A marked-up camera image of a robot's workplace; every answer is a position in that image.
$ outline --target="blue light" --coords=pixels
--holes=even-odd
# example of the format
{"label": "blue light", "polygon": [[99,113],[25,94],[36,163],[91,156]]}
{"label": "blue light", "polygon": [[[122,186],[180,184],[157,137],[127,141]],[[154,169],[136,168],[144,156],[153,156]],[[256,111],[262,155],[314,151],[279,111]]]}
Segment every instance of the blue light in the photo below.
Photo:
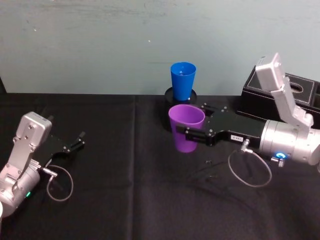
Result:
{"label": "blue light", "polygon": [[278,152],[275,154],[275,156],[278,158],[278,159],[285,159],[287,156],[282,153],[282,152]]}

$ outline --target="black box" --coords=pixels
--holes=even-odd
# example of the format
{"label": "black box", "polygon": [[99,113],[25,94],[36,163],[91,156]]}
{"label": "black box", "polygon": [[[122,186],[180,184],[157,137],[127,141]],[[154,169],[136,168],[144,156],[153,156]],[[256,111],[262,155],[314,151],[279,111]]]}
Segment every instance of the black box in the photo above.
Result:
{"label": "black box", "polygon": [[[312,128],[320,129],[320,83],[289,73],[285,75],[290,79],[295,103],[313,115]],[[245,82],[236,112],[262,121],[281,121],[274,98],[269,92],[261,89],[256,67]]]}

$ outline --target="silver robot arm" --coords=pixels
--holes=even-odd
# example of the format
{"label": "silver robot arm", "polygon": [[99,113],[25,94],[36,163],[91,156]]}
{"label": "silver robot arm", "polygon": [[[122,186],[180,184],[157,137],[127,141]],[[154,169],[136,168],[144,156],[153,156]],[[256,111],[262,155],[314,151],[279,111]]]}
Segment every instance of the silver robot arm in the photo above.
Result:
{"label": "silver robot arm", "polygon": [[0,172],[0,202],[3,205],[3,217],[11,215],[39,182],[39,163],[32,159],[35,150],[46,141],[52,123],[29,112],[21,118],[13,138],[14,146],[8,162]]}
{"label": "silver robot arm", "polygon": [[271,93],[279,116],[284,121],[267,120],[261,136],[260,152],[282,163],[285,159],[310,165],[319,163],[320,130],[311,128],[313,116],[296,105],[279,54],[262,57],[255,71],[262,90]]}

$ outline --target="purple cup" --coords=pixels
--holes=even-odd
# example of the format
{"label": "purple cup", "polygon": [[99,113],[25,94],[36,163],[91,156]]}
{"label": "purple cup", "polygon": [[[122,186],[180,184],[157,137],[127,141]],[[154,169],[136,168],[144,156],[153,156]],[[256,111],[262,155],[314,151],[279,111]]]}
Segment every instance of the purple cup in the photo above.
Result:
{"label": "purple cup", "polygon": [[182,153],[190,153],[197,148],[197,143],[186,140],[186,135],[177,133],[176,125],[201,129],[205,120],[205,113],[192,105],[179,104],[170,108],[169,118],[176,149]]}

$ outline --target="wall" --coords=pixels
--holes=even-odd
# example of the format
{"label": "wall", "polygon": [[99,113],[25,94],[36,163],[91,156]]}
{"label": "wall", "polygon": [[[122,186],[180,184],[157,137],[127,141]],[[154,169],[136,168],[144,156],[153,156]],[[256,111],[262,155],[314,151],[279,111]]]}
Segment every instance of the wall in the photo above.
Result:
{"label": "wall", "polygon": [[170,65],[197,66],[194,89],[238,95],[264,54],[320,79],[317,0],[1,0],[0,76],[8,92],[163,94]]}

